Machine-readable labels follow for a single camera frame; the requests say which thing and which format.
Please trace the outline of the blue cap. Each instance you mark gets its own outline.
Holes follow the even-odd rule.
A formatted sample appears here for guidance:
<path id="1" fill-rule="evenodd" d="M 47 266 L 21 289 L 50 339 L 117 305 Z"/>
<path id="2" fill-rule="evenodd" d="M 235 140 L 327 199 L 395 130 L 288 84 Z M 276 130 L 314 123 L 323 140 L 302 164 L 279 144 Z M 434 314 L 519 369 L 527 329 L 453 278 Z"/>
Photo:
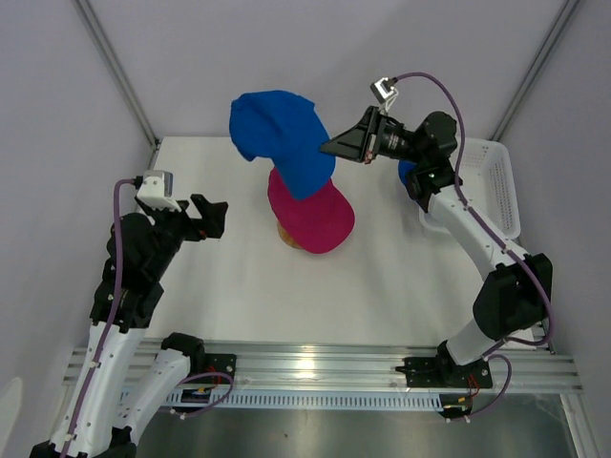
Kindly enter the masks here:
<path id="1" fill-rule="evenodd" d="M 416 164 L 409 161 L 400 161 L 398 163 L 397 171 L 400 182 L 404 187 L 408 186 L 409 183 L 409 173 L 411 170 L 415 168 Z"/>
<path id="2" fill-rule="evenodd" d="M 297 200 L 316 194 L 334 172 L 335 158 L 321 152 L 327 130 L 315 104 L 301 95 L 282 90 L 240 95 L 231 102 L 229 134 L 245 160 L 271 160 Z"/>

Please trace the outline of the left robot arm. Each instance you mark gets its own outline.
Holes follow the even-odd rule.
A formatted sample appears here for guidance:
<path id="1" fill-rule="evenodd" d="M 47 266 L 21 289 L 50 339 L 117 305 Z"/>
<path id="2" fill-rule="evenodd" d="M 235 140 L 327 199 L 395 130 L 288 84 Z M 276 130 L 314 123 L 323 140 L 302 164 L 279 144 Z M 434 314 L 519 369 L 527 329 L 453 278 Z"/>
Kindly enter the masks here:
<path id="1" fill-rule="evenodd" d="M 61 423 L 49 440 L 32 448 L 33 457 L 133 457 L 167 396 L 205 373 L 203 341 L 173 333 L 137 386 L 122 393 L 171 261 L 185 242 L 219 239 L 228 210 L 227 202 L 212 203 L 199 194 L 179 201 L 175 210 L 137 204 L 139 211 L 115 216 L 85 361 Z"/>

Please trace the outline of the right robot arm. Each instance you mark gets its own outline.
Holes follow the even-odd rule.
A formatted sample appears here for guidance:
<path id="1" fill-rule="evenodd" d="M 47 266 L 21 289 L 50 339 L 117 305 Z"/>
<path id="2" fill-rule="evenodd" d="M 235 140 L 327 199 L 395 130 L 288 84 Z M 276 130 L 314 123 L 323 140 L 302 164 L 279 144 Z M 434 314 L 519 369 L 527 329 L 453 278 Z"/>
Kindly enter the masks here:
<path id="1" fill-rule="evenodd" d="M 480 215 L 462 190 L 457 123 L 433 112 L 417 129 L 370 106 L 352 128 L 323 143 L 322 152 L 358 163 L 378 156 L 413 163 L 406 174 L 409 197 L 441 222 L 477 268 L 483 284 L 472 319 L 429 358 L 408 357 L 398 371 L 409 387 L 492 387 L 487 364 L 516 333 L 551 320 L 553 266 L 544 254 L 531 255 Z"/>

